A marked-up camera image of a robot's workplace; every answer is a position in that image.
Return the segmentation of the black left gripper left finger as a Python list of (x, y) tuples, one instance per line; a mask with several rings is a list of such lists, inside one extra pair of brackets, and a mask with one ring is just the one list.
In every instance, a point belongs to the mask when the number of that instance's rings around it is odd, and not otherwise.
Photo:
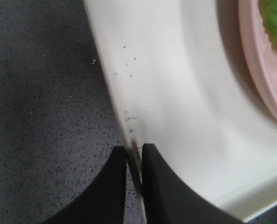
[(122, 224), (126, 191), (126, 151), (118, 146), (86, 190), (46, 224)]

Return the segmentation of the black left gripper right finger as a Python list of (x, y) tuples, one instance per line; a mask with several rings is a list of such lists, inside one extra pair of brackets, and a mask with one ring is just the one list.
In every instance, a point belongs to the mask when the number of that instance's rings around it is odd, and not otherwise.
[(189, 188), (154, 144), (142, 148), (142, 191), (149, 224), (240, 224)]

